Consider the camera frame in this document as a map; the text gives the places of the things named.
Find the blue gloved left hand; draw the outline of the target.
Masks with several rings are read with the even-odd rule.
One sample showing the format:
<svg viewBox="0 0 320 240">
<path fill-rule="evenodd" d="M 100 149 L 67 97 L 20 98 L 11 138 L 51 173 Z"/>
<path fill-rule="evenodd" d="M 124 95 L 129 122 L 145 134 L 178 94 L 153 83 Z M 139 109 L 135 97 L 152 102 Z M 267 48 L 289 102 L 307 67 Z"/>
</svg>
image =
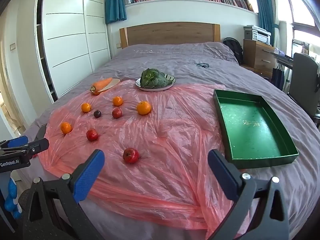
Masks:
<svg viewBox="0 0 320 240">
<path fill-rule="evenodd" d="M 8 196 L 5 199 L 4 207 L 15 219 L 19 219 L 22 214 L 22 208 L 18 203 L 17 194 L 16 182 L 10 177 L 8 182 Z"/>
</svg>

